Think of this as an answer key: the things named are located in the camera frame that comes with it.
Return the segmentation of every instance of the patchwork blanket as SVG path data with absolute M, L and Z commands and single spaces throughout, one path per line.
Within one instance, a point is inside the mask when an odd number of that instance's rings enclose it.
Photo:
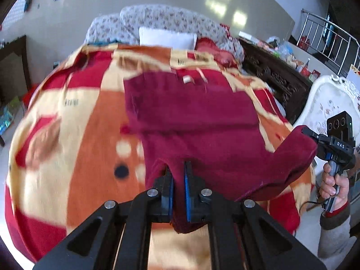
M 224 68 L 208 53 L 82 46 L 40 84 L 11 143 L 5 217 L 15 246 L 30 260 L 42 258 L 105 201 L 129 201 L 145 190 L 143 146 L 126 131 L 124 80 L 158 71 L 188 73 L 194 80 L 221 78 L 219 84 L 245 92 L 271 153 L 292 130 L 262 80 Z M 292 232 L 313 183 L 309 167 L 281 194 L 259 204 Z M 209 269 L 207 229 L 184 235 L 171 225 L 154 225 L 148 264 Z

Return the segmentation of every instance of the silver screw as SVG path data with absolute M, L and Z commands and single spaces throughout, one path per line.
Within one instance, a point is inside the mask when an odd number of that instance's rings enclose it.
M 204 197 L 209 197 L 212 195 L 212 190 L 210 189 L 202 189 L 201 190 L 201 195 L 203 195 Z
M 105 204 L 104 204 L 106 209 L 114 208 L 115 205 L 116 205 L 116 203 L 113 200 L 106 201 Z
M 150 190 L 148 190 L 148 196 L 149 196 L 149 197 L 155 197 L 155 196 L 157 196 L 157 194 L 159 194 L 159 192 L 158 192 L 157 189 L 150 189 Z
M 247 199 L 244 201 L 244 205 L 247 208 L 253 208 L 255 206 L 255 202 L 253 200 Z

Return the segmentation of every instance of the gray sleeve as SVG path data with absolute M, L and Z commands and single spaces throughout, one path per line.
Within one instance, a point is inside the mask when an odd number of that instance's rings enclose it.
M 336 269 L 344 260 L 356 237 L 350 237 L 350 207 L 334 217 L 320 218 L 321 234 L 317 256 L 328 270 Z

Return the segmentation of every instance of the glossy tiled wall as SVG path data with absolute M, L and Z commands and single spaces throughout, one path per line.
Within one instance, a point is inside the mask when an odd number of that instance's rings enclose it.
M 79 47 L 94 17 L 118 13 L 124 6 L 162 3 L 187 8 L 231 25 L 260 39 L 288 38 L 294 21 L 274 0 L 33 0 L 22 19 L 0 31 L 11 41 L 27 35 L 28 62 L 33 82 L 52 70 L 53 62 L 65 59 Z

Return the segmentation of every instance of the camera lens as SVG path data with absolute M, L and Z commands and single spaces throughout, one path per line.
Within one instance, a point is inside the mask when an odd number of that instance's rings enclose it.
M 335 120 L 334 129 L 337 129 L 340 126 L 339 120 Z

